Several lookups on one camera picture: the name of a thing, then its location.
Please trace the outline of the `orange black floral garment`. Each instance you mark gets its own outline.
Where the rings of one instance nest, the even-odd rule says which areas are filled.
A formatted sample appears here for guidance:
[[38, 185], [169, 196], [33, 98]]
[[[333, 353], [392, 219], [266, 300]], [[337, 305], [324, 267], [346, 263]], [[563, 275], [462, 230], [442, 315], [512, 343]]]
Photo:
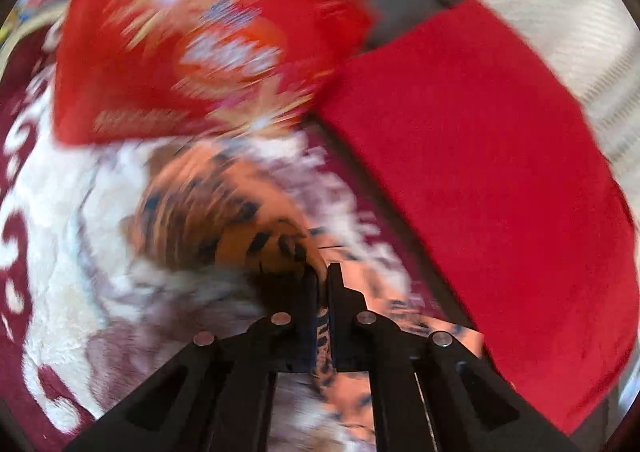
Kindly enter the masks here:
[[136, 211], [122, 222], [137, 257], [174, 271], [235, 268], [250, 274], [258, 290], [273, 285], [277, 273], [301, 276], [306, 266], [324, 281], [336, 262], [346, 286], [359, 290], [374, 312], [420, 336], [437, 328], [410, 300], [406, 272], [384, 271], [354, 240], [350, 207], [320, 206], [337, 215], [342, 235], [311, 226], [311, 204], [297, 204], [283, 179], [212, 142], [162, 146], [149, 168]]

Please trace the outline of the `floral plush blanket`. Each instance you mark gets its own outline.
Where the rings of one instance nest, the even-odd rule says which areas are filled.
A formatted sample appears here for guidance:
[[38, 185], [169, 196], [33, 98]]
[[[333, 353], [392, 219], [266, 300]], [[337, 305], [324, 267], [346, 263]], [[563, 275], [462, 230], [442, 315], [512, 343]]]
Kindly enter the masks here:
[[[171, 273], [134, 256], [125, 220], [177, 142], [57, 144], [57, 45], [44, 22], [1, 50], [1, 416], [35, 451], [62, 450], [198, 330], [230, 336], [262, 313], [235, 270]], [[230, 149], [296, 201], [373, 309], [421, 333], [444, 316], [416, 252], [320, 129]]]

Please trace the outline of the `red velvet blanket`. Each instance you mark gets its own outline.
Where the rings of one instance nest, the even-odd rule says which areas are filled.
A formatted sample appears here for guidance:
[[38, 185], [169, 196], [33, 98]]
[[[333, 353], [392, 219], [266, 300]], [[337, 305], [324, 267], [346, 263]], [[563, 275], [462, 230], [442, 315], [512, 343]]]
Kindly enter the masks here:
[[350, 60], [319, 116], [419, 238], [501, 375], [562, 432], [639, 324], [634, 217], [577, 100], [479, 0]]

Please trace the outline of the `red gift box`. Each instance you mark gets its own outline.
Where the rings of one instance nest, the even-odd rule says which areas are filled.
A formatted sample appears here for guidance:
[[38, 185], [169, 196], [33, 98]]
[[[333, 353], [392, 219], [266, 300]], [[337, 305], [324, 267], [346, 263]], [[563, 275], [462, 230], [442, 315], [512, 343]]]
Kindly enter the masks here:
[[364, 0], [70, 0], [55, 137], [281, 137], [366, 42]]

